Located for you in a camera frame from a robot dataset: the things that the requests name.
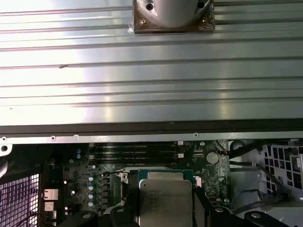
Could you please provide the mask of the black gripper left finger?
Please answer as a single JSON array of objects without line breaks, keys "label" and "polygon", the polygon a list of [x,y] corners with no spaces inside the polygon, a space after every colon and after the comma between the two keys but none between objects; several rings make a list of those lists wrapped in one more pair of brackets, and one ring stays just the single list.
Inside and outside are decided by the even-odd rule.
[{"label": "black gripper left finger", "polygon": [[134,220],[138,208],[138,188],[129,190],[123,206],[114,206],[108,214],[98,216],[95,212],[82,210],[71,215],[60,227],[138,227]]}]

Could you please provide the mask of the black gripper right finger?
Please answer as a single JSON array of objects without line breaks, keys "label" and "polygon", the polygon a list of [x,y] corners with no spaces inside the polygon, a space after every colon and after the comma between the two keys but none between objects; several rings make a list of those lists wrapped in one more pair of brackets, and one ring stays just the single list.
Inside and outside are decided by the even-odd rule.
[{"label": "black gripper right finger", "polygon": [[250,211],[240,218],[227,208],[213,206],[202,187],[193,190],[194,222],[196,227],[286,227],[278,219],[260,212]]}]

